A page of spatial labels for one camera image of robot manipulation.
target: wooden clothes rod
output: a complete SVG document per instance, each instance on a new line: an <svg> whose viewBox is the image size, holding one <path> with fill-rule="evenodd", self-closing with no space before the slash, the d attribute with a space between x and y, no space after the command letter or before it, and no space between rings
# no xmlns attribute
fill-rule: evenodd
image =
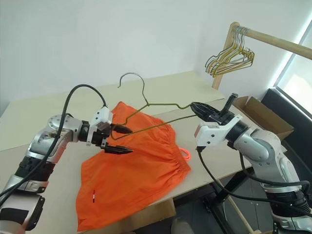
<svg viewBox="0 0 312 234"><path fill-rule="evenodd" d="M236 27L236 26L239 26L238 22L233 22L230 25L229 32L228 32L227 38L225 40L224 49L231 46L231 44L232 44L232 31L233 31L234 27ZM268 35L268 34L260 33L260 32L257 32L255 30L252 30L252 29L248 29L248 31L245 33L245 36L259 40L259 41L262 41L262 42L270 44L270 45L273 45L275 47L293 52L297 55L301 55L305 58L312 60L312 49L310 49L308 47L298 45L296 43L293 43L293 42L290 42L290 41L287 41L287 40L284 40L281 38L276 38L276 37L273 37L273 36ZM212 87L214 89L219 88L222 77L223 77L223 74L215 76L214 81L213 81L213 85L212 85Z"/></svg>

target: orange fabric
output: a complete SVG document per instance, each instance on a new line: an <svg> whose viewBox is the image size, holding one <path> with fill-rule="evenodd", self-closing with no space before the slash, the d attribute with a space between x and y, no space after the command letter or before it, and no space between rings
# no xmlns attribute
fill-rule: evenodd
<svg viewBox="0 0 312 234"><path fill-rule="evenodd" d="M120 102L112 111L114 123L124 123L134 111ZM137 113L127 127L136 131L160 123L161 119ZM83 162L76 200L78 231L101 228L140 211L180 183L191 169L175 137L167 124L117 141L109 139L112 145L134 152L113 155L102 151Z"/></svg>

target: table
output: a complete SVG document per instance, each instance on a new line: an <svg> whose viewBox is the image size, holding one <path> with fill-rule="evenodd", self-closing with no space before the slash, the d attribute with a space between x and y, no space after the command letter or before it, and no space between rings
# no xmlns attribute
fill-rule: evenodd
<svg viewBox="0 0 312 234"><path fill-rule="evenodd" d="M225 99L221 99L209 102L209 104L217 109L221 109L225 101ZM244 116L235 107L231 107L230 110ZM192 111L190 109L183 111L173 110L156 116L166 121L191 113ZM244 121L249 125L255 126L247 118L244 118ZM182 183L154 204L212 182L212 179L202 167L195 151L196 142L194 132L198 123L199 119L196 117L172 123L176 131L177 144L189 150L192 154L191 160L188 161L192 170ZM1 186L3 186L3 181L6 181L10 174L14 172L24 156L27 147L28 145L23 145L0 152L1 164L5 165L5 168L1 167L0 172ZM82 142L68 144L67 149L49 179L50 184L43 194L46 198L43 212L36 228L31 231L32 234L42 232L46 234L75 233L77 228L75 200L80 188L80 166L83 161L98 152L99 148L95 146L87 147ZM223 178L241 170L238 152L229 148L226 142L217 146L207 147L202 155L207 166L217 178Z"/></svg>

